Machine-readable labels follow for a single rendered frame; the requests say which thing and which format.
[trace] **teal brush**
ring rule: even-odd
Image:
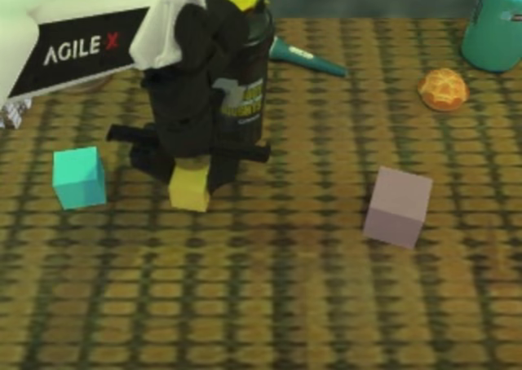
[[[344,67],[329,62],[326,59],[322,59],[319,56],[312,55],[295,46],[290,46],[278,37],[274,39],[274,43],[270,48],[270,59],[298,64],[312,70],[336,75],[338,77],[346,77],[348,74],[348,70]]]

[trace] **table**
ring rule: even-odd
[[[173,211],[111,123],[150,120],[139,75],[37,99],[0,144],[0,368],[516,369],[522,364],[522,79],[470,68],[461,20],[280,20],[351,70],[270,69],[265,136],[208,214]],[[462,73],[460,112],[415,92]],[[97,146],[106,206],[61,212],[55,150]],[[434,179],[414,251],[361,226],[380,165]]]

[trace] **black can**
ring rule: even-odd
[[[216,114],[216,134],[218,140],[256,144],[263,136],[268,58],[275,27],[264,0],[246,17],[250,27],[248,41],[214,84],[214,88],[225,93]]]

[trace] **red x letter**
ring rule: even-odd
[[[119,35],[120,33],[118,32],[107,33],[107,46],[105,47],[106,50],[112,50],[113,48],[117,48],[117,39]]]

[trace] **pink cube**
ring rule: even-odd
[[[413,249],[426,219],[433,180],[379,168],[364,234],[374,240]]]

